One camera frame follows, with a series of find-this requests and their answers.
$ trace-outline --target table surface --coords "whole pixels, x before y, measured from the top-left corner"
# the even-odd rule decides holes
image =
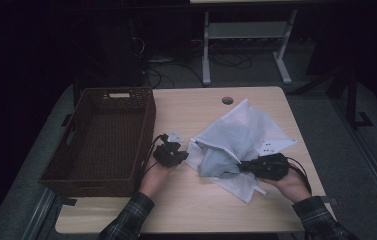
[[[279,87],[201,88],[154,90],[157,108],[154,136],[175,130],[185,138],[186,150],[192,137],[244,99],[250,106],[270,114],[298,143],[282,153],[303,165],[313,195],[324,196],[304,140],[283,91]],[[231,97],[232,105],[222,103]],[[303,228],[292,203],[277,189],[259,183],[267,195],[256,192],[244,203],[208,178],[201,178],[182,163],[153,199],[156,206],[145,221],[143,233],[207,232],[295,232]],[[129,198],[77,198],[75,206],[63,205],[56,223],[60,233],[98,233],[119,214]]]

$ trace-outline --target hand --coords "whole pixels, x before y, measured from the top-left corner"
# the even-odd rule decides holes
[[[287,176],[279,181],[273,181],[269,179],[260,180],[278,188],[282,195],[291,200],[293,203],[297,203],[311,197],[300,174],[298,174],[291,168],[289,169]]]
[[[169,174],[176,168],[176,166],[171,168],[163,167],[153,156],[148,160],[146,169],[149,169],[151,166],[153,167],[145,173],[141,187],[139,188],[139,191],[149,198],[152,198],[154,194],[158,192],[161,186],[166,182]]]

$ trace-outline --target wicker basket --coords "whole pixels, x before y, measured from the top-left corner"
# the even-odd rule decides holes
[[[150,88],[85,89],[40,182],[63,197],[128,197],[151,145]]]

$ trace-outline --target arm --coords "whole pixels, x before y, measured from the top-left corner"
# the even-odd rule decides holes
[[[320,197],[311,196],[300,175],[294,170],[290,169],[288,175],[279,181],[261,180],[278,188],[282,195],[294,203],[294,211],[313,239],[358,239],[332,217]]]
[[[147,169],[155,163],[156,160],[151,157]],[[173,169],[175,167],[167,168],[160,164],[153,166],[142,179],[139,192],[131,197],[119,216],[101,231],[98,240],[137,239],[142,224],[154,207],[152,197],[159,191]]]

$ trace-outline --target plaid sleeve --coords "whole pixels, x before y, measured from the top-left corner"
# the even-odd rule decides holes
[[[119,216],[100,232],[98,240],[137,239],[142,224],[153,207],[154,203],[150,198],[140,192],[135,193]]]
[[[312,239],[358,239],[332,217],[318,196],[298,202],[293,205],[293,208]]]

